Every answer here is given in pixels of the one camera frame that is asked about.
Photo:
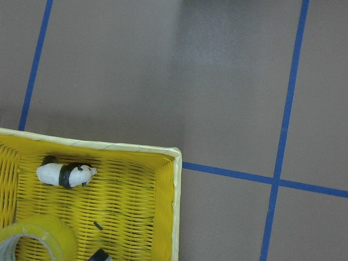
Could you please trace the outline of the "small silver can black lid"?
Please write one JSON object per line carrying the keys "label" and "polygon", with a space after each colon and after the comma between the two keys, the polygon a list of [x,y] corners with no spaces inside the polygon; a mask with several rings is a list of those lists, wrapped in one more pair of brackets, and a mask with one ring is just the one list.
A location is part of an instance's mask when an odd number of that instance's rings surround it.
{"label": "small silver can black lid", "polygon": [[113,259],[108,252],[100,248],[88,259],[88,261],[113,261]]}

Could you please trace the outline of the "yellow tape roll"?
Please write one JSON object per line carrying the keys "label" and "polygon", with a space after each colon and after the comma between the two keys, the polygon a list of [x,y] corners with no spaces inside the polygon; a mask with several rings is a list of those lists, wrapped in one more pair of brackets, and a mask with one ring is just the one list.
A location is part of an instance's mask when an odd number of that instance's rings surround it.
{"label": "yellow tape roll", "polygon": [[34,215],[1,229],[1,260],[77,260],[73,230],[52,215]]}

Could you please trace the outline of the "small black debris piece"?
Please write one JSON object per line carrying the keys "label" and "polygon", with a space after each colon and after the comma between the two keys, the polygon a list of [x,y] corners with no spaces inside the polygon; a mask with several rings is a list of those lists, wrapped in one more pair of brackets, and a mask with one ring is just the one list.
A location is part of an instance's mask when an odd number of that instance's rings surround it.
{"label": "small black debris piece", "polygon": [[100,231],[103,230],[103,227],[102,227],[99,223],[97,223],[96,221],[94,221],[94,225],[95,225]]}

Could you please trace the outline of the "black and white panda figurine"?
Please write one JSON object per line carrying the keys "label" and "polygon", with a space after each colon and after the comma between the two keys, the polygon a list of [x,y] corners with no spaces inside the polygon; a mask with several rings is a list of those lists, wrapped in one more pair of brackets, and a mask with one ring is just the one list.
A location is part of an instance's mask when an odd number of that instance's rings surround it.
{"label": "black and white panda figurine", "polygon": [[54,156],[45,156],[36,169],[36,175],[41,183],[65,189],[79,185],[84,188],[97,173],[97,169],[88,163],[72,162],[64,165]]}

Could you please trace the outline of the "yellow woven plastic basket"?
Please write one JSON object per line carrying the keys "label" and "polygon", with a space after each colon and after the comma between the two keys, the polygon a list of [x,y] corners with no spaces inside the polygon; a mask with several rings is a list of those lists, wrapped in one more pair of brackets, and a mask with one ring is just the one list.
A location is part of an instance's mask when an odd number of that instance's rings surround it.
{"label": "yellow woven plastic basket", "polygon": [[[98,171],[83,188],[43,184],[45,156]],[[78,259],[98,249],[113,260],[177,260],[182,155],[177,148],[58,138],[1,129],[1,229],[34,215],[63,220]],[[94,221],[99,223],[100,231]]]}

